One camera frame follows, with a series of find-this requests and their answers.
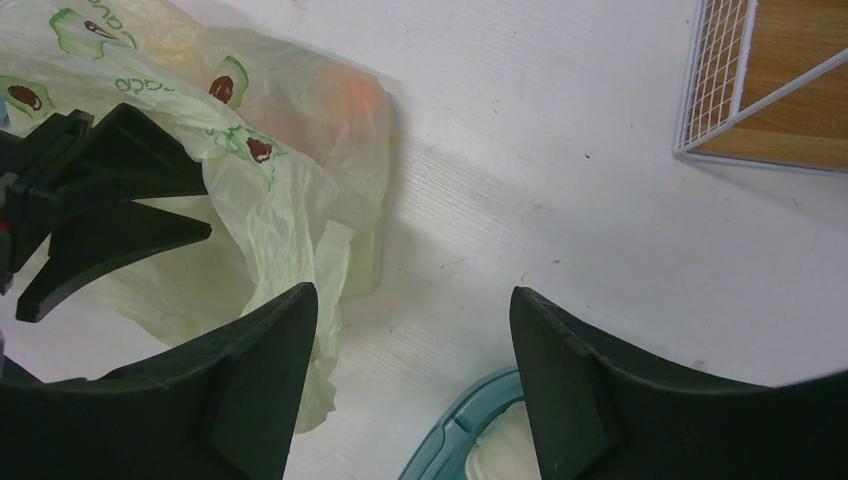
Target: avocado print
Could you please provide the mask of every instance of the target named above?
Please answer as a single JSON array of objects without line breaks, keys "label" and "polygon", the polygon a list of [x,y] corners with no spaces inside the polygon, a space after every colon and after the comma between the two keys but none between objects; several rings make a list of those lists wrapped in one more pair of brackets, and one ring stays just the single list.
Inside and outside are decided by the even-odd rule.
[{"label": "avocado print", "polygon": [[50,19],[50,26],[59,37],[59,48],[79,57],[103,58],[103,45],[129,47],[100,25],[70,8],[63,8]]},{"label": "avocado print", "polygon": [[44,86],[16,77],[0,76],[0,97],[35,120],[49,116],[54,110]]},{"label": "avocado print", "polygon": [[265,163],[274,157],[286,155],[280,144],[251,128],[241,126],[220,132],[216,143],[225,147],[233,155],[252,159],[256,163]]},{"label": "avocado print", "polygon": [[209,87],[209,94],[225,105],[229,105],[230,108],[236,109],[241,106],[249,84],[247,71],[242,64],[228,56],[215,71],[215,80]]}]

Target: plastic bag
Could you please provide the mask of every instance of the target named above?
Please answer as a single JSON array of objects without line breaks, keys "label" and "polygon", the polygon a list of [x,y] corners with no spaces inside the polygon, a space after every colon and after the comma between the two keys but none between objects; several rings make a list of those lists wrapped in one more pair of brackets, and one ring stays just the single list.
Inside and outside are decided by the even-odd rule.
[{"label": "plastic bag", "polygon": [[147,203],[209,222],[212,237],[88,292],[176,345],[314,282],[296,431],[320,424],[333,409],[338,302],[378,280],[392,120],[377,79],[249,30],[203,27],[165,0],[3,0],[0,18],[0,96],[16,133],[125,102],[203,162],[208,197]]}]

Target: black plastic part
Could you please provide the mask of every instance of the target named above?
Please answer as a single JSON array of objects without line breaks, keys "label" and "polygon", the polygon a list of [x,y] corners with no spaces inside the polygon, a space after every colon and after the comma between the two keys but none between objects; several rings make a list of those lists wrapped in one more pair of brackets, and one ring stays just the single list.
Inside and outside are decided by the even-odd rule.
[{"label": "black plastic part", "polygon": [[[99,241],[94,232],[113,230]],[[37,322],[72,293],[118,268],[209,238],[209,224],[134,202],[101,207],[63,224],[50,259],[18,298],[18,320]]]},{"label": "black plastic part", "polygon": [[0,478],[279,480],[317,313],[304,284],[99,380],[4,377]]},{"label": "black plastic part", "polygon": [[527,288],[510,326],[545,479],[848,478],[848,372],[780,388],[715,377]]},{"label": "black plastic part", "polygon": [[23,139],[0,135],[0,292],[52,235],[50,260],[19,300],[20,320],[40,321],[98,277],[211,233],[132,202],[206,194],[201,165],[179,142],[126,104],[93,129],[92,121],[77,110]]}]

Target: white wire rack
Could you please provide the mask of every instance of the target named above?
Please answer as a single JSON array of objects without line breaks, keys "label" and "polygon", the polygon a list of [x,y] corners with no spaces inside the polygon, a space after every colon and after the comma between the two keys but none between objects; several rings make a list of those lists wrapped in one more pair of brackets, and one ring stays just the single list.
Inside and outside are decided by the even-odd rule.
[{"label": "white wire rack", "polygon": [[739,113],[757,2],[703,0],[699,7],[678,151],[700,143]]},{"label": "white wire rack", "polygon": [[[791,82],[741,108],[757,1],[700,0],[698,3],[675,136],[676,155],[717,160],[713,155],[698,153],[698,147],[848,62],[848,48],[845,48]],[[735,159],[721,160],[735,162]]]}]

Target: white floor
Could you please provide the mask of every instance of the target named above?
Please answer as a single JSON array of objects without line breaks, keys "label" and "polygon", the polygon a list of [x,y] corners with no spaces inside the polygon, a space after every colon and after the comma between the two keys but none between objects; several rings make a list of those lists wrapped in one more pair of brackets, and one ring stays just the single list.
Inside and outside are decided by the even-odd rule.
[{"label": "white floor", "polygon": [[[515,285],[717,375],[848,366],[848,179],[671,156],[694,0],[177,3],[350,58],[398,97],[383,285],[344,308],[338,411],[295,439],[286,478],[396,478],[462,390],[514,362]],[[0,322],[45,378],[159,348],[62,308]]]}]

